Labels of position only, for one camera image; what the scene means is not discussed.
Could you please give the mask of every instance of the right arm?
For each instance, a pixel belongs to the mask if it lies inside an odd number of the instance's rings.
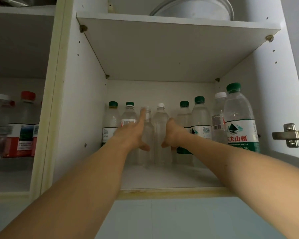
[[[163,147],[183,147],[287,238],[299,239],[299,169],[278,159],[192,135],[174,119]]]

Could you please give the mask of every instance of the forearm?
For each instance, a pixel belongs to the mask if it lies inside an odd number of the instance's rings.
[[[120,190],[126,155],[109,140],[25,209],[0,239],[94,238]]]
[[[288,238],[299,238],[299,169],[280,160],[188,134],[182,147]]]

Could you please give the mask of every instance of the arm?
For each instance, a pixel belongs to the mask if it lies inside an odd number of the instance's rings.
[[[149,151],[141,141],[145,110],[138,124],[130,123],[99,151],[76,166],[26,208],[1,233],[10,238],[94,238],[120,190],[127,154]]]
[[[287,238],[299,239],[299,169],[275,158],[189,134],[170,119],[163,147],[183,147]]]

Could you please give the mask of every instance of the plastic bottle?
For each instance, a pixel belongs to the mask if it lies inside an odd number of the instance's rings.
[[[117,102],[110,101],[109,108],[104,114],[102,146],[114,135],[116,129],[121,125],[120,113]]]
[[[215,95],[215,108],[212,116],[213,121],[213,140],[215,142],[228,144],[227,132],[224,119],[224,106],[227,99],[226,92],[220,92]]]
[[[153,116],[155,164],[158,166],[171,165],[172,163],[171,148],[162,148],[161,146],[166,136],[166,123],[168,120],[169,116],[165,111],[164,103],[158,104],[157,112]]]
[[[34,155],[35,155],[35,149],[36,149],[36,146],[37,146],[37,139],[38,139],[38,133],[39,133],[39,122],[40,122],[41,108],[42,108],[42,101],[40,103],[40,106],[36,107],[36,112],[35,112],[36,124],[34,124],[34,126],[33,126],[31,157],[34,157]]]
[[[260,152],[255,117],[247,98],[240,93],[239,83],[227,86],[224,117],[226,122],[228,144]]]
[[[149,152],[138,149],[138,165],[144,165],[145,167],[154,164],[154,126],[152,125],[151,109],[148,106],[146,109],[144,129],[142,134],[142,141],[148,144],[151,148]]]
[[[121,126],[124,126],[130,122],[137,122],[137,115],[134,110],[134,102],[131,101],[125,104],[125,112],[122,115]],[[137,165],[137,161],[137,150],[135,149],[128,154],[125,164]]]
[[[192,110],[192,134],[206,139],[212,139],[212,121],[208,108],[205,106],[203,96],[195,97],[195,106]],[[206,166],[196,157],[193,158],[195,167],[205,168]]]
[[[191,124],[192,124],[192,114],[189,110],[189,102],[181,101],[180,110],[176,116],[176,122],[178,125],[186,128],[186,130],[191,133]],[[176,155],[176,163],[182,165],[193,165],[193,155],[187,149],[178,147]]]
[[[4,156],[14,158],[12,163],[9,163],[9,170],[32,168],[33,158],[30,158],[30,156],[32,152],[33,125],[37,123],[34,100],[35,93],[30,91],[21,92],[21,102],[16,106],[15,116],[11,118],[9,123]]]

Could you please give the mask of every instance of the green bottle cap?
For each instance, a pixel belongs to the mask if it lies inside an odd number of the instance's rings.
[[[109,102],[109,107],[117,107],[117,102],[116,101],[110,101]]]
[[[231,84],[227,85],[227,92],[229,94],[239,92],[240,89],[241,89],[240,83],[231,83]]]
[[[196,96],[195,97],[195,104],[205,103],[205,97],[203,96]]]
[[[180,107],[188,107],[189,106],[189,102],[188,101],[181,101],[180,102]]]
[[[125,105],[126,106],[134,106],[134,102],[128,101]]]

